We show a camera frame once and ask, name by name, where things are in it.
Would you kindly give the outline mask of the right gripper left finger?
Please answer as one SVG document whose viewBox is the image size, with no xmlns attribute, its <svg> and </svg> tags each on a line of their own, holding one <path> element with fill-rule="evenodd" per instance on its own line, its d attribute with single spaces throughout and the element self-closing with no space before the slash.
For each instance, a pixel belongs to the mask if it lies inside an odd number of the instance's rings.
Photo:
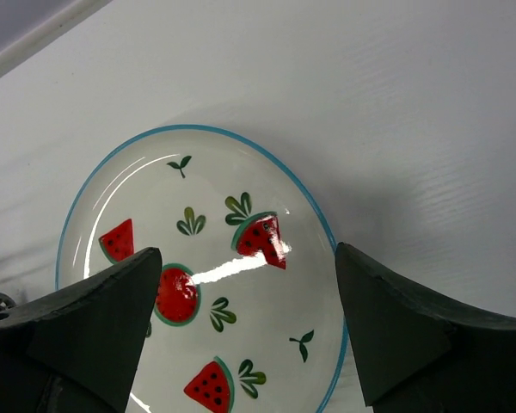
<svg viewBox="0 0 516 413">
<path fill-rule="evenodd" d="M 1 311 L 0 412 L 125 411 L 161 268 L 146 248 Z"/>
</svg>

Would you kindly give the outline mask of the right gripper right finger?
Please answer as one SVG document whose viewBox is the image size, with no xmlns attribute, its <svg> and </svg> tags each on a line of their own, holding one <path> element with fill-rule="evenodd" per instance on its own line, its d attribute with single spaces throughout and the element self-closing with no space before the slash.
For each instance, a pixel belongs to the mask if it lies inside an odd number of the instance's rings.
<svg viewBox="0 0 516 413">
<path fill-rule="evenodd" d="M 437 293 L 348 243 L 335 268 L 366 405 L 516 412 L 516 317 Z"/>
</svg>

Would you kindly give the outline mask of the watermelon pattern plate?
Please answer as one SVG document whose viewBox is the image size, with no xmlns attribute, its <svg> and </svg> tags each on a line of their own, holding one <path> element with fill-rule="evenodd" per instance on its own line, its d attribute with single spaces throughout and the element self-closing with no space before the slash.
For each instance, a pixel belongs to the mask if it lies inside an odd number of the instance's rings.
<svg viewBox="0 0 516 413">
<path fill-rule="evenodd" d="M 162 126 L 78 192 L 56 285 L 146 247 L 163 264 L 130 412 L 322 412 L 347 346 L 335 237 L 302 182 L 256 143 Z"/>
</svg>

